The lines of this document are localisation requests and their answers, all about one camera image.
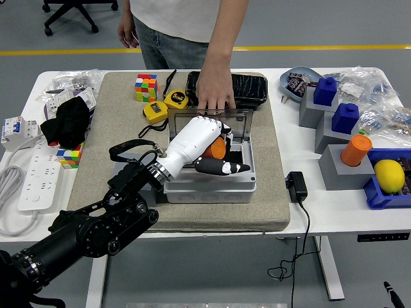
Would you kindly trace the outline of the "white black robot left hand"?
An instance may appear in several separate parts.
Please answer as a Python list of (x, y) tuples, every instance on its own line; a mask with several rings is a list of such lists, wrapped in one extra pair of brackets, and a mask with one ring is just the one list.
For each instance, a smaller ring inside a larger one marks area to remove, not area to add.
[(203, 156), (206, 149), (221, 134), (225, 134), (228, 138), (225, 145), (229, 147), (232, 141), (232, 130), (229, 126), (204, 116), (192, 118), (170, 142), (166, 156), (157, 159), (166, 179), (173, 181), (182, 168), (189, 164), (193, 164), (197, 172), (209, 175), (227, 176), (249, 171), (250, 166), (246, 164)]

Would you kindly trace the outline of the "person's right hand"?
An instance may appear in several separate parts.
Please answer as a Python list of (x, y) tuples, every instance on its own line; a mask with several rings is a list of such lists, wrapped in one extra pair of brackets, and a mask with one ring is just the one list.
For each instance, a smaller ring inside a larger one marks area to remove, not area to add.
[(125, 48), (139, 47), (139, 39), (132, 15), (122, 16), (118, 26), (118, 39)]

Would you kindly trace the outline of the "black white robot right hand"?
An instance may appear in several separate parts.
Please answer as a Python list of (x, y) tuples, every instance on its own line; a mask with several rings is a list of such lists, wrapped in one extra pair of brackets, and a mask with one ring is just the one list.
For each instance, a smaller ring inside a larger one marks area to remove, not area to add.
[(390, 296), (390, 300), (395, 308), (405, 308), (403, 302), (401, 301), (400, 297), (398, 294), (395, 292), (395, 290), (392, 288), (392, 286), (387, 282), (384, 281), (383, 285)]

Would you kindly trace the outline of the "person's left hand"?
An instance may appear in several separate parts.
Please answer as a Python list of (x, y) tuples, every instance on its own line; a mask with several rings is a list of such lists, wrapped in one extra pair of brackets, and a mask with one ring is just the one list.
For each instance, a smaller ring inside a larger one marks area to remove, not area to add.
[(201, 70), (197, 80), (198, 109), (235, 109), (234, 91), (230, 71), (206, 72)]

